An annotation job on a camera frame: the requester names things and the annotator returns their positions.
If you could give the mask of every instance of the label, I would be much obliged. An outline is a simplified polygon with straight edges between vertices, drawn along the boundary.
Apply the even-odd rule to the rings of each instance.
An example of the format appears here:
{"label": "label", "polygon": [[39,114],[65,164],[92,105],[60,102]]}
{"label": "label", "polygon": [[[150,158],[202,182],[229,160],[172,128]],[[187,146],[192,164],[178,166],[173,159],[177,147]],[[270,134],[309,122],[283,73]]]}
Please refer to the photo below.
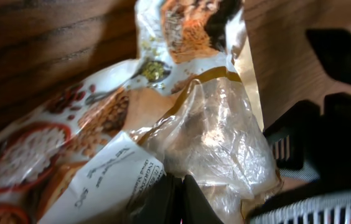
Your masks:
{"label": "label", "polygon": [[39,223],[108,223],[163,174],[162,163],[121,131],[76,173]]}

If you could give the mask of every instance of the wooden table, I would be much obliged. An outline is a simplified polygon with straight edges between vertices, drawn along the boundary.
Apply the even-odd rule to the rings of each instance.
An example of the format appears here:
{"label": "wooden table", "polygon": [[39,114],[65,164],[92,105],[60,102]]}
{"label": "wooden table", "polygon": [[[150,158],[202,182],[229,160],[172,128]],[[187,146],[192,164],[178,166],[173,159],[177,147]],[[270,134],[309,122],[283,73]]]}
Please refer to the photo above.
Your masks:
{"label": "wooden table", "polygon": [[327,94],[351,93],[324,73],[305,37],[309,27],[351,22],[351,0],[246,0],[245,7],[265,127],[299,100],[321,105]]}
{"label": "wooden table", "polygon": [[[266,126],[298,100],[321,102],[345,87],[325,76],[304,38],[330,2],[246,0]],[[135,58],[134,3],[0,0],[0,129],[94,71]]]}
{"label": "wooden table", "polygon": [[135,0],[0,0],[0,129],[136,56]]}

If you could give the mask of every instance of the black plastic object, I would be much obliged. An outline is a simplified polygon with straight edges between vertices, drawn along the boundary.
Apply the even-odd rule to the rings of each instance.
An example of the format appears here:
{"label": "black plastic object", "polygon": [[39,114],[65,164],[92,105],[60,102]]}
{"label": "black plastic object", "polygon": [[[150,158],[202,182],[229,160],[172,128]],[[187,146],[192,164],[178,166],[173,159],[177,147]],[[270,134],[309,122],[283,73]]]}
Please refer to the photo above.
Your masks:
{"label": "black plastic object", "polygon": [[150,191],[142,212],[134,218],[133,224],[180,224],[181,185],[180,178],[171,174],[163,176]]}
{"label": "black plastic object", "polygon": [[306,36],[328,76],[351,84],[351,33],[344,29],[309,29]]}
{"label": "black plastic object", "polygon": [[[328,75],[351,84],[351,34],[309,30],[307,38]],[[351,223],[351,95],[327,95],[324,114],[316,113],[300,102],[265,133],[269,142],[279,133],[293,134],[320,179],[267,200],[247,216],[247,223]]]}
{"label": "black plastic object", "polygon": [[133,224],[223,224],[191,175],[163,176],[150,191]]}
{"label": "black plastic object", "polygon": [[182,193],[184,199],[183,224],[222,223],[191,175],[186,175]]}
{"label": "black plastic object", "polygon": [[320,108],[310,101],[300,101],[284,113],[264,136],[272,147],[276,165],[281,169],[302,169],[306,127],[319,119]]}

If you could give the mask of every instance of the red bowl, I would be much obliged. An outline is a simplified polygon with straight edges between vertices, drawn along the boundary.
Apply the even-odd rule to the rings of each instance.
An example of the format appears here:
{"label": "red bowl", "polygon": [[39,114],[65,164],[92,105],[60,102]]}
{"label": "red bowl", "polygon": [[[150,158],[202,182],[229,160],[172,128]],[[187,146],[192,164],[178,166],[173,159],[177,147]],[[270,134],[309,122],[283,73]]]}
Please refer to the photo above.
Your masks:
{"label": "red bowl", "polygon": [[16,218],[16,220],[18,221],[16,224],[30,224],[30,219],[28,215],[25,211],[23,211],[23,209],[19,207],[9,204],[0,204],[0,213],[2,212],[10,213],[11,216]]}
{"label": "red bowl", "polygon": [[[33,132],[40,131],[40,130],[45,129],[45,128],[60,128],[61,130],[63,130],[65,132],[64,145],[69,142],[71,130],[68,126],[66,126],[64,124],[57,124],[57,123],[34,123],[34,124],[29,125],[26,128],[21,129],[20,131],[18,131],[12,135],[12,137],[8,141],[8,144],[5,148],[5,150],[3,151],[2,155],[0,156],[0,162],[2,161],[5,153],[8,151],[8,149],[12,145],[17,143],[18,141],[25,140],[25,138],[28,137]],[[40,182],[45,180],[50,175],[50,173],[53,171],[54,164],[56,163],[58,158],[59,158],[58,154],[56,154],[50,158],[50,165],[41,174],[39,174],[37,180],[35,180],[33,182],[22,183],[22,184],[13,186],[13,187],[0,188],[0,193],[25,191],[25,190],[29,190],[33,186],[39,184]]]}

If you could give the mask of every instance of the food illustration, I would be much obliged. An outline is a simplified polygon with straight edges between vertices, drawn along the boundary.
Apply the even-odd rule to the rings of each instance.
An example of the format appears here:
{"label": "food illustration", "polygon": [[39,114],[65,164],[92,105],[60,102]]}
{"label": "food illustration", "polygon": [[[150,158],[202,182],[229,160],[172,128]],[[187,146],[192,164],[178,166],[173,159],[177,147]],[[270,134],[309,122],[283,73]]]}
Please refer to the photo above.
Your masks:
{"label": "food illustration", "polygon": [[168,64],[150,59],[146,59],[137,71],[138,75],[143,75],[151,83],[163,81],[170,73],[171,67]]}
{"label": "food illustration", "polygon": [[64,164],[59,167],[58,171],[52,177],[50,182],[45,187],[37,209],[37,219],[41,219],[47,210],[58,200],[58,198],[68,188],[70,182],[76,172],[82,168],[85,162],[75,162],[72,164]]}
{"label": "food illustration", "polygon": [[44,180],[69,139],[69,128],[55,123],[34,123],[12,135],[0,155],[0,193],[28,190]]}
{"label": "food illustration", "polygon": [[235,0],[167,0],[161,26],[175,63],[211,57],[225,49],[225,24],[240,8]]}
{"label": "food illustration", "polygon": [[86,95],[85,91],[80,91],[82,87],[83,84],[79,83],[66,89],[47,103],[46,110],[52,114],[61,114],[65,108],[70,108],[72,111],[79,110],[80,107],[73,106],[73,103],[81,101]]}
{"label": "food illustration", "polygon": [[25,211],[9,204],[0,204],[0,224],[29,224]]}
{"label": "food illustration", "polygon": [[87,157],[96,154],[97,145],[108,140],[102,133],[112,136],[120,131],[127,116],[129,98],[124,88],[111,93],[95,93],[86,99],[90,109],[78,120],[79,134],[67,146],[68,152],[80,152]]}

